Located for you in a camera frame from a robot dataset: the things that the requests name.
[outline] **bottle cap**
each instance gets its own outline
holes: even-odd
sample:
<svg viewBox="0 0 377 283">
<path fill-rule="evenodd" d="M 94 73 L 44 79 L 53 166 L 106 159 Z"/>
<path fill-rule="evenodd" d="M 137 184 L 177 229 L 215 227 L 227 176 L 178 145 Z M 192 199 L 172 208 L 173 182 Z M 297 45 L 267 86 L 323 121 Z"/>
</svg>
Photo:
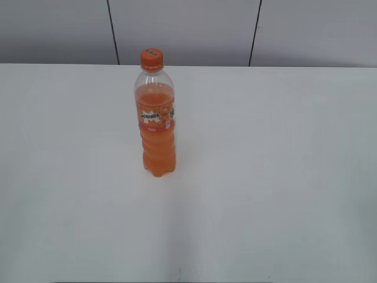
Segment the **bottle cap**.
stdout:
<svg viewBox="0 0 377 283">
<path fill-rule="evenodd" d="M 164 67 L 163 52 L 156 48 L 145 49 L 141 53 L 141 68 L 148 72 L 157 72 Z"/>
</svg>

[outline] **bottle label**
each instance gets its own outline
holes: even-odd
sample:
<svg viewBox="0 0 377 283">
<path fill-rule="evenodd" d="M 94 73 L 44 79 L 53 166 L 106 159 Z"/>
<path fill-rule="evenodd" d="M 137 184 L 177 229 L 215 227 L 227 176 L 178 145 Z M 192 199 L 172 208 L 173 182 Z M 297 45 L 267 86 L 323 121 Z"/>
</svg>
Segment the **bottle label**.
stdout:
<svg viewBox="0 0 377 283">
<path fill-rule="evenodd" d="M 156 133 L 174 127 L 174 99 L 162 106 L 146 106 L 136 101 L 139 127 Z"/>
</svg>

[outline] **white table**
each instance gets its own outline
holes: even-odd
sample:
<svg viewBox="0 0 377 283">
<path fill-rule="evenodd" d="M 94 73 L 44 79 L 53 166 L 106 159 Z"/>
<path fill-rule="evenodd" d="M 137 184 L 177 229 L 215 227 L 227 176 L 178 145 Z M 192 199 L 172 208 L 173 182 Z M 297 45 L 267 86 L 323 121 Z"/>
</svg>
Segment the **white table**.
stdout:
<svg viewBox="0 0 377 283">
<path fill-rule="evenodd" d="M 139 67 L 0 65 L 0 282 L 377 282 L 377 69 L 166 70 L 154 178 Z"/>
</svg>

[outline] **orange liquid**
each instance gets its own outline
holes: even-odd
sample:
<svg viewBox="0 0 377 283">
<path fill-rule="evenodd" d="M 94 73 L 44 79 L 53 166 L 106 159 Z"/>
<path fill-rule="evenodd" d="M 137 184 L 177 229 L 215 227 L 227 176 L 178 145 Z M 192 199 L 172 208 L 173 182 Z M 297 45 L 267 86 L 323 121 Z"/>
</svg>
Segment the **orange liquid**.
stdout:
<svg viewBox="0 0 377 283">
<path fill-rule="evenodd" d="M 136 90 L 135 99 L 138 104 L 147 107 L 161 107 L 172 102 L 174 90 L 162 83 L 142 85 Z M 161 177 L 166 172 L 173 172 L 176 168 L 174 128 L 175 123 L 161 132 L 148 131 L 140 127 L 144 167 L 156 177 Z"/>
</svg>

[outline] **orange soda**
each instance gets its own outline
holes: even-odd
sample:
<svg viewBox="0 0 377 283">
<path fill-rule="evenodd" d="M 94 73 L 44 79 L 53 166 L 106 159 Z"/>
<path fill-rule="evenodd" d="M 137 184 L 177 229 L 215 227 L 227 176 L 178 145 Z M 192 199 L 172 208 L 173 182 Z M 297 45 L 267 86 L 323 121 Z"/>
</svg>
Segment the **orange soda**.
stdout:
<svg viewBox="0 0 377 283">
<path fill-rule="evenodd" d="M 176 168 L 174 85 L 163 67 L 163 53 L 160 50 L 144 50 L 141 53 L 143 72 L 135 83 L 144 167 L 156 177 L 173 172 Z"/>
</svg>

